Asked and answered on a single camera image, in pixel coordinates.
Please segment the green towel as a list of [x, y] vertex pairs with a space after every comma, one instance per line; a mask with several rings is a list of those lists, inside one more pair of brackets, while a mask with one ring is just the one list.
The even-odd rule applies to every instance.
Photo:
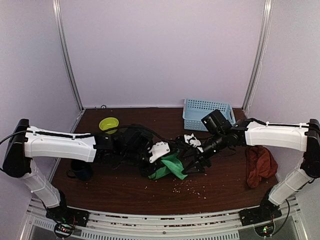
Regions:
[[148, 176], [151, 180], [158, 180], [169, 174], [175, 175], [178, 179], [184, 180], [188, 174], [183, 174], [183, 164], [178, 159], [179, 152], [162, 156], [160, 160], [156, 161], [161, 164], [160, 168], [156, 169], [155, 172]]

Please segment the brown towel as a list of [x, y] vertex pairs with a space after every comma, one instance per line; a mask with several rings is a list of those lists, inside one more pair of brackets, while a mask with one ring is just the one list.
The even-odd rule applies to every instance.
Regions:
[[264, 146], [248, 146], [245, 149], [246, 183], [256, 188], [262, 179], [273, 177], [278, 171], [278, 164], [272, 153]]

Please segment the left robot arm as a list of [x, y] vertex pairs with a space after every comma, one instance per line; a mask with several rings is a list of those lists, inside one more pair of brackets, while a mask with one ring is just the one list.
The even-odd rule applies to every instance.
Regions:
[[171, 149], [166, 140], [154, 143], [156, 133], [142, 125], [126, 126], [124, 132], [108, 134], [65, 133], [40, 129], [21, 119], [13, 134], [6, 137], [2, 171], [21, 179], [29, 190], [44, 204], [50, 217], [67, 222], [73, 213], [67, 207], [65, 195], [40, 172], [34, 157], [65, 158], [87, 167], [91, 163], [107, 164], [113, 168], [120, 164], [138, 167], [145, 176], [153, 174], [156, 161]]

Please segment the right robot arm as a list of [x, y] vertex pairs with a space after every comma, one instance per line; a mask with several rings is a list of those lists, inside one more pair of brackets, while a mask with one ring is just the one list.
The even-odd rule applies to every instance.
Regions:
[[199, 173], [210, 167], [210, 158], [230, 146], [271, 146], [303, 152], [303, 160], [286, 178], [263, 197], [253, 214], [266, 221], [279, 210], [279, 206], [309, 181], [320, 177], [320, 123], [310, 119], [307, 123], [269, 123], [249, 118], [232, 125], [218, 110], [202, 118], [202, 123], [212, 134], [204, 143], [194, 160], [182, 171], [184, 175], [192, 170]]

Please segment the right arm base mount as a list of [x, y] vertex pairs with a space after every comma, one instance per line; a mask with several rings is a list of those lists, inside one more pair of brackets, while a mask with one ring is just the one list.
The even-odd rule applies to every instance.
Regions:
[[254, 225], [262, 222], [271, 221], [282, 216], [278, 207], [257, 206], [246, 208], [239, 212], [242, 226]]

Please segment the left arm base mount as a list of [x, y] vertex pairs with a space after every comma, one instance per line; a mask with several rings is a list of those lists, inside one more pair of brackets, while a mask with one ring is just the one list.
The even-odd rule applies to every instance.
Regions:
[[45, 216], [56, 223], [64, 223], [72, 226], [86, 227], [90, 213], [86, 210], [79, 210], [75, 208], [67, 208], [63, 211], [49, 208], [46, 210]]

